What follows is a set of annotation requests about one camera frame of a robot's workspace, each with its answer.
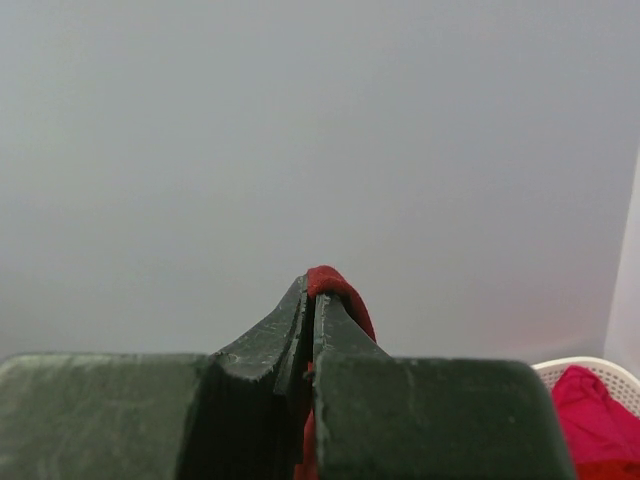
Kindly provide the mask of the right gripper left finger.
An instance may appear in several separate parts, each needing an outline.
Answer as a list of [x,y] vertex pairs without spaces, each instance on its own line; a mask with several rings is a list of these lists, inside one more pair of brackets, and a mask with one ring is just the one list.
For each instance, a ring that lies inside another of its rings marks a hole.
[[308,296],[212,355],[46,353],[1,365],[5,479],[289,479],[302,456]]

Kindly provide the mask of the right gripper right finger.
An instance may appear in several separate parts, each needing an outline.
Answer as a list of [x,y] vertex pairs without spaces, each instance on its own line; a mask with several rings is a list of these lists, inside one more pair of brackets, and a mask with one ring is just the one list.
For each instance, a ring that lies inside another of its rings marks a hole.
[[550,394],[527,364],[396,358],[316,300],[314,416],[323,479],[572,479]]

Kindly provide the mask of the maroon t shirt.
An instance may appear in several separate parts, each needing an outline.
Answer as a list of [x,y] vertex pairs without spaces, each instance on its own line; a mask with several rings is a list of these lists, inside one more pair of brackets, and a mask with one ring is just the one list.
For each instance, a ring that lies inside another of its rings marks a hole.
[[[320,294],[336,294],[346,312],[356,324],[376,343],[376,335],[369,312],[358,291],[333,267],[320,265],[307,271],[307,292],[311,299]],[[303,461],[294,471],[294,480],[318,480],[315,453],[315,418],[310,409],[304,427]]]

